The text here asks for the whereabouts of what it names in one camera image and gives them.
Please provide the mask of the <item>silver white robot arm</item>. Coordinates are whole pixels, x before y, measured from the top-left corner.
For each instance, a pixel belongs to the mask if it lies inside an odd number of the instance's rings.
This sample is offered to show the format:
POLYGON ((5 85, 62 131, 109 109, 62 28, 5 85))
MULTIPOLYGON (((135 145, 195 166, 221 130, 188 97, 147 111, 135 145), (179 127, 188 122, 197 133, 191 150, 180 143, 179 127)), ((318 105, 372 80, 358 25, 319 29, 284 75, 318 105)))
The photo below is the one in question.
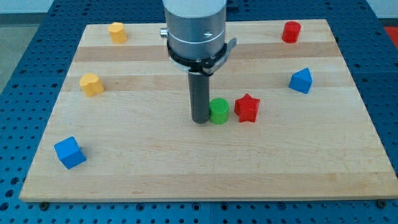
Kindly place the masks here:
POLYGON ((226 0, 163 0, 167 45, 183 60, 211 58, 224 47, 226 0))

